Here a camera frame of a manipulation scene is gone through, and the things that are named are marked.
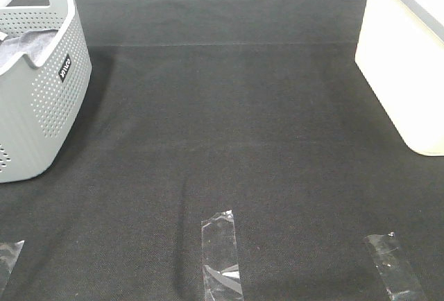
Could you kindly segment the grey towel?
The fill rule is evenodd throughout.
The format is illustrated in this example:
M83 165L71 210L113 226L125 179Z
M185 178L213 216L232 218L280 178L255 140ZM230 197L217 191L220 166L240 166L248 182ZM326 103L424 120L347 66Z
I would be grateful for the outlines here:
M1 67L16 53L26 54L33 62L36 62L45 48L57 34L57 30L27 31L19 37L5 36L1 40Z

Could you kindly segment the clear tape strip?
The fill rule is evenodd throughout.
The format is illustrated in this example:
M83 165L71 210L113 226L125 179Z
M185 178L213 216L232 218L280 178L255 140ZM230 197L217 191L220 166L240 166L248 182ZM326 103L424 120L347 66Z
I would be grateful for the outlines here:
M201 222L205 300L243 300L234 215L217 212Z
M364 243L390 300L428 300L393 232L365 236Z
M5 287L10 279L13 268L17 263L20 252L25 241L16 243L1 242L0 244L0 289L3 294Z

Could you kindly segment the cream plastic storage box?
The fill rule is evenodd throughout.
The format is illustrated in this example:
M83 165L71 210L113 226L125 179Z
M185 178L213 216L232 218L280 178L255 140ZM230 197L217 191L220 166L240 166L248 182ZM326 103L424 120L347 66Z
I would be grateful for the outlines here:
M443 155L443 0L366 0L355 62L405 144Z

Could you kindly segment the right clear tape strip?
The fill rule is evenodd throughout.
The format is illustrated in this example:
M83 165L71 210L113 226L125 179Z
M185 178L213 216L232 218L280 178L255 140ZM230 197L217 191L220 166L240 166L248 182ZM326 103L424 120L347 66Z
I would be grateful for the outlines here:
M365 236L364 243L390 300L428 300L393 232Z

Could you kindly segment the left clear tape strip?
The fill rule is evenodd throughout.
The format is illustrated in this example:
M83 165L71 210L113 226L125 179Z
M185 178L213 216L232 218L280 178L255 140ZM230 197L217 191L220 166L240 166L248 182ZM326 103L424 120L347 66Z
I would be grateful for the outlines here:
M0 244L0 289L3 294L5 287L10 279L13 268L17 263L20 252L25 241L16 243L1 242Z

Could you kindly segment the grey perforated laundry basket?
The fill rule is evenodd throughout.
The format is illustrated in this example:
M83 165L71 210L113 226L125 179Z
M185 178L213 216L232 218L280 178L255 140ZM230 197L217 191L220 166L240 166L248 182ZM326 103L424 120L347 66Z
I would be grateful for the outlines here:
M1 182L34 178L53 163L83 103L92 63L76 0L1 7L1 40L57 30L36 62L16 53L1 67Z

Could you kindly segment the middle clear tape strip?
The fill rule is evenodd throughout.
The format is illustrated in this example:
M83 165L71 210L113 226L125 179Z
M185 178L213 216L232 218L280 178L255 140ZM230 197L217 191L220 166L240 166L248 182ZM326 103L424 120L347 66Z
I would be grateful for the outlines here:
M201 222L205 300L243 300L234 215L217 212Z

